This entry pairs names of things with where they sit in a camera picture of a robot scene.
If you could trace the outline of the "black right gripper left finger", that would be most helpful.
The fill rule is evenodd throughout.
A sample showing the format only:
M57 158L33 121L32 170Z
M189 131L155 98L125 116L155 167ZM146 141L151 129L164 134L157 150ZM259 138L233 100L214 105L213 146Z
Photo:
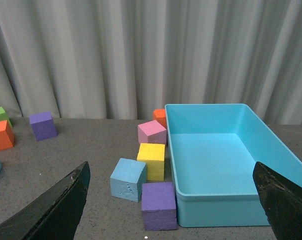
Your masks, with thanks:
M83 162L21 211L0 224L0 240L72 240L90 184Z

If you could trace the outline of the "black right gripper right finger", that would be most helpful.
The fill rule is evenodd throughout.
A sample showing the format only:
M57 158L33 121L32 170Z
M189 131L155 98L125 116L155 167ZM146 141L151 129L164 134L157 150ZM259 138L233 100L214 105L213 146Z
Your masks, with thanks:
M276 239L302 240L302 187L259 161L252 177Z

